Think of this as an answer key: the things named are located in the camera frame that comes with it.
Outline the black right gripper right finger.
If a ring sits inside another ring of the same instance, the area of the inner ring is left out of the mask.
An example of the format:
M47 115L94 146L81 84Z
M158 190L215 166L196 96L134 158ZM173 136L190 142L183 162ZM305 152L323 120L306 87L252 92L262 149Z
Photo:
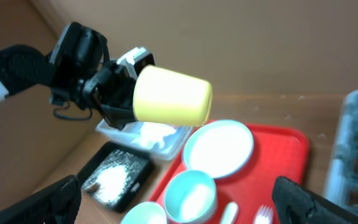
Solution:
M281 224L358 224L358 216L291 179L275 179L272 200Z

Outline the brown food scrap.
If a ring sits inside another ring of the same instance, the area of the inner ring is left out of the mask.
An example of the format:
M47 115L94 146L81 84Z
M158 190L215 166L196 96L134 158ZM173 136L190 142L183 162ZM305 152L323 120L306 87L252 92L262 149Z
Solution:
M97 192L99 190L99 188L100 188L100 184L95 182L95 183L87 186L87 188L85 188L85 190L87 192Z

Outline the white tissue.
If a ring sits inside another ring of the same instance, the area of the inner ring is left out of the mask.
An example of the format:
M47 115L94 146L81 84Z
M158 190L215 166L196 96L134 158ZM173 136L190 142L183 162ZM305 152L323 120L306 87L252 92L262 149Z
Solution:
M144 122L141 125L138 136L131 141L131 144L147 149L153 148L156 143L164 147L164 137L176 133L175 128L166 124Z

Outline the yellow plastic cup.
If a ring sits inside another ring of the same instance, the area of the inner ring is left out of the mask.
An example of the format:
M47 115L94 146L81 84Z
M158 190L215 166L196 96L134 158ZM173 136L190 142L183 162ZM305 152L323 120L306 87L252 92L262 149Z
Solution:
M138 76L133 95L136 120L179 126L202 126L213 98L210 82L153 65Z

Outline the white rice pile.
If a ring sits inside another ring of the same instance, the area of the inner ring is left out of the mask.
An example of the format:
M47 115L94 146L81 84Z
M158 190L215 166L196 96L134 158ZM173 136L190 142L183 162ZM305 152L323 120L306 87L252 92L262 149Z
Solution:
M115 203L121 197L127 176L128 173L123 165L103 170L96 179L100 188L94 194L95 197L104 204Z

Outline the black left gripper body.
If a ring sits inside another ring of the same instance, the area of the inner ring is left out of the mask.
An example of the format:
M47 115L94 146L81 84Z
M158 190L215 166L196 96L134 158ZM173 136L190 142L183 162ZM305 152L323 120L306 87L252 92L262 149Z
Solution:
M87 107L98 111L99 114L101 105L133 111L134 87L135 80L129 76L127 68L112 60L106 62L85 81L81 97Z

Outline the pale green bowl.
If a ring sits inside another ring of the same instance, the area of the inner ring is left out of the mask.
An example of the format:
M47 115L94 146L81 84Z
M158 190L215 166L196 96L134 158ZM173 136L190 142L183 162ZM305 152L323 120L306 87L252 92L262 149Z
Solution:
M218 207L215 181L205 172L185 170L168 183L163 206L175 223L204 223Z

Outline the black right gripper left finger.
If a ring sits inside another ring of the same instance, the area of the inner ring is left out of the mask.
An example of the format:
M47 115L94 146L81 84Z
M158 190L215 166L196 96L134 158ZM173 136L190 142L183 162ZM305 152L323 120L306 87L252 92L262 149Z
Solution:
M80 203L79 180L69 175L0 211L0 224L73 224Z

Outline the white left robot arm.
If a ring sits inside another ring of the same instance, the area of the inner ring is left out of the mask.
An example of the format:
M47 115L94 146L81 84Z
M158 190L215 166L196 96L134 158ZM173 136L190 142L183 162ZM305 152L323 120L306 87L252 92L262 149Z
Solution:
M50 88L54 117L84 121L62 114L71 104L97 111L110 127L122 129L135 121L132 98L135 81L109 56L107 38L78 22L67 25L47 55L28 45L0 50L0 81L8 96L34 85Z

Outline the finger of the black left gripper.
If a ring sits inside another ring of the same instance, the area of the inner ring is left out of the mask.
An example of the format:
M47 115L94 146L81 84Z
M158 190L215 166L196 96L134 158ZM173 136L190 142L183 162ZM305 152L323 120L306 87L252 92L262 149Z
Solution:
M119 130L122 130L126 124L135 121L134 112L132 110L108 105L101 105L101 115L110 127Z

